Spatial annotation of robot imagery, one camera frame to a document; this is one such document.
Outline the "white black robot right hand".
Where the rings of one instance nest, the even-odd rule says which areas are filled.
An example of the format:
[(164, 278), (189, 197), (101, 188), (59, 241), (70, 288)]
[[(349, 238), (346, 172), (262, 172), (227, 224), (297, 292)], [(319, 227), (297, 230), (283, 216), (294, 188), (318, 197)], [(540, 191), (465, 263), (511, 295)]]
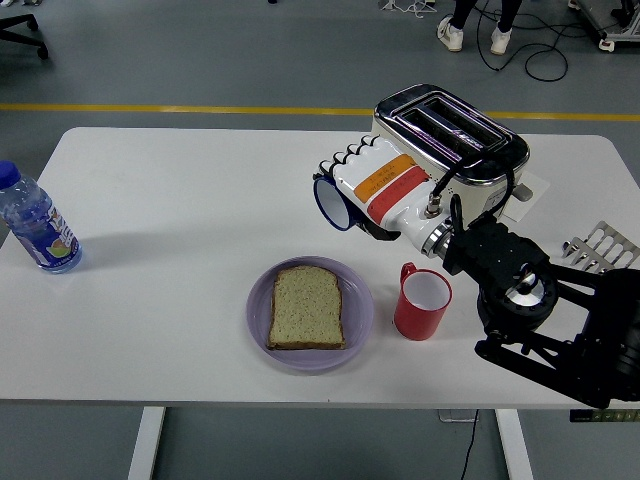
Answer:
[(324, 218), (337, 230), (356, 226), (372, 238), (404, 236), (421, 253), (435, 254), (446, 230), (448, 208), (428, 211), (437, 183), (408, 154), (380, 136), (363, 136), (314, 174), (313, 194)]

